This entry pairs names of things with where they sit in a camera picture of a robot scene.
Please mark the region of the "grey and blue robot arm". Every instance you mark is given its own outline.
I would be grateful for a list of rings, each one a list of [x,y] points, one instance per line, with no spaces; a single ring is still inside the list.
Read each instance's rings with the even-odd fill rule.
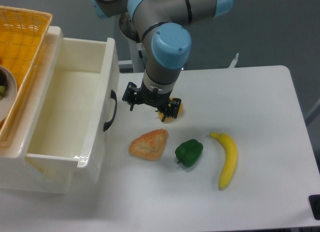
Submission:
[[[91,0],[100,17],[128,13],[144,46],[147,63],[141,86],[128,83],[123,100],[147,104],[164,118],[177,118],[181,106],[171,93],[189,59],[192,39],[186,26],[228,13],[234,0]]]

